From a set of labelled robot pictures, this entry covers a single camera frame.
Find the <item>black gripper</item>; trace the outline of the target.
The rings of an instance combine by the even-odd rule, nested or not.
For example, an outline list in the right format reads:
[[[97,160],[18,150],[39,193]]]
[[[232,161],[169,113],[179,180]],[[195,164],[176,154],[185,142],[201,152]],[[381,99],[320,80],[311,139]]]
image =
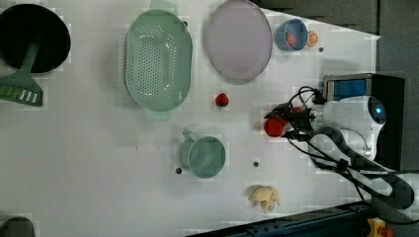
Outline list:
[[[278,104],[269,113],[265,115],[265,119],[281,118],[286,114],[290,114],[291,125],[295,130],[302,132],[312,132],[313,126],[311,123],[314,121],[315,116],[311,113],[311,109],[293,110],[293,105],[290,103]],[[310,140],[310,135],[300,133],[299,131],[291,130],[283,134],[283,138],[289,140],[296,140],[298,142],[305,142]]]

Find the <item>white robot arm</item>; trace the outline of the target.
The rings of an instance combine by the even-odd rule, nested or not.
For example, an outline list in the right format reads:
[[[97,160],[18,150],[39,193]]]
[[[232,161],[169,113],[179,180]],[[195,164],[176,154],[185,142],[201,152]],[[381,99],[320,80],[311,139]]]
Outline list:
[[[316,167],[337,173],[389,207],[418,209],[418,173],[386,168],[376,161],[377,141],[386,124],[385,107],[372,96],[358,96],[296,110],[277,105],[267,117],[284,119],[292,129],[289,143],[304,142],[302,151]]]

